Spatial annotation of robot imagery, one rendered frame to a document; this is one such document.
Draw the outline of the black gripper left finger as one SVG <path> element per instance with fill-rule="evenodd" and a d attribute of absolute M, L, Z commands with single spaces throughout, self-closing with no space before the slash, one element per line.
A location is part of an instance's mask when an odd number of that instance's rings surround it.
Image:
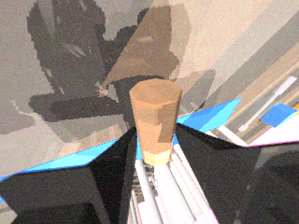
<path fill-rule="evenodd" d="M 102 224 L 127 224 L 137 152 L 136 127 L 90 162 L 18 172 L 0 180 L 0 197 L 18 215 L 48 206 L 92 203 Z"/>

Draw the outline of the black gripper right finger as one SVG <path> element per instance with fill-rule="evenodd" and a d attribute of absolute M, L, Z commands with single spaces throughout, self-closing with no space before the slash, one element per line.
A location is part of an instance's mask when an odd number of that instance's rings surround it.
<path fill-rule="evenodd" d="M 242 224 L 263 170 L 299 163 L 299 140 L 245 147 L 179 122 L 175 135 L 218 224 Z"/>

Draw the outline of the blue flat strip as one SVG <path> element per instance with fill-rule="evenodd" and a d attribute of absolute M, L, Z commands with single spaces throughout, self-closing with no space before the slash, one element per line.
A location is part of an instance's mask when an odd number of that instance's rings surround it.
<path fill-rule="evenodd" d="M 233 101 L 221 105 L 216 105 L 208 109 L 179 118 L 177 122 L 205 133 L 207 131 L 220 127 L 221 125 L 224 125 L 227 119 L 234 111 L 240 99 L 241 98 L 238 98 Z M 108 149 L 111 145 L 113 145 L 117 140 L 118 139 L 104 143 L 96 147 L 91 147 L 80 152 L 62 157 L 60 159 L 49 161 L 37 165 L 35 167 L 22 170 L 20 172 L 83 165 L 96 158 L 98 155 L 100 155 L 102 152 Z M 136 160 L 140 158 L 143 158 L 143 156 L 141 154 L 139 140 L 137 136 Z"/>

